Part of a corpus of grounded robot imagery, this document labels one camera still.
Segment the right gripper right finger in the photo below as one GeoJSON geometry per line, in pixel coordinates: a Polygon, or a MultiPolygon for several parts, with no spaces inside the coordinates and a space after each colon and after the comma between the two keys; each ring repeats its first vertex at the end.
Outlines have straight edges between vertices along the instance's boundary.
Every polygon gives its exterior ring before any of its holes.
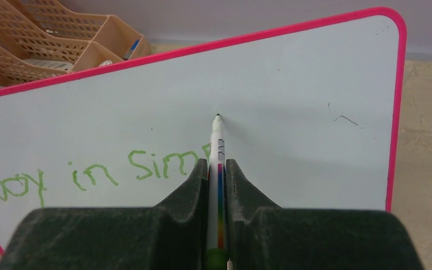
{"type": "Polygon", "coordinates": [[[234,269],[423,269],[396,216],[378,210],[282,208],[226,162],[234,269]]]}

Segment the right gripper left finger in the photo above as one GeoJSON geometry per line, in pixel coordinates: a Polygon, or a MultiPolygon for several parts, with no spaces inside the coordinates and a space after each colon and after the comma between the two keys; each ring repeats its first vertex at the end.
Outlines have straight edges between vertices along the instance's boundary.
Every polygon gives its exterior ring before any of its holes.
{"type": "Polygon", "coordinates": [[[208,165],[153,207],[33,210],[0,269],[203,269],[208,165]]]}

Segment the pink framed whiteboard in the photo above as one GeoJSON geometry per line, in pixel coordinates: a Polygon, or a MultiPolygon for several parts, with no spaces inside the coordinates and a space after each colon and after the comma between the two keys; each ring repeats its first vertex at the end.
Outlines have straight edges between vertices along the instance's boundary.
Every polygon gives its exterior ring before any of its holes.
{"type": "Polygon", "coordinates": [[[209,152],[287,208],[390,210],[407,28],[374,7],[0,89],[0,252],[43,207],[153,206],[209,152]]]}

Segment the white green marker pen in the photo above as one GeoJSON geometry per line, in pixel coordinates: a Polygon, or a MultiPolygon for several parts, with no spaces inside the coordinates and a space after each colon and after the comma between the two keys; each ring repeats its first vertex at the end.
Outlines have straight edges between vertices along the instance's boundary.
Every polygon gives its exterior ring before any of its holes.
{"type": "Polygon", "coordinates": [[[227,269],[226,169],[222,117],[217,114],[212,123],[208,156],[208,228],[206,235],[205,268],[227,269]]]}

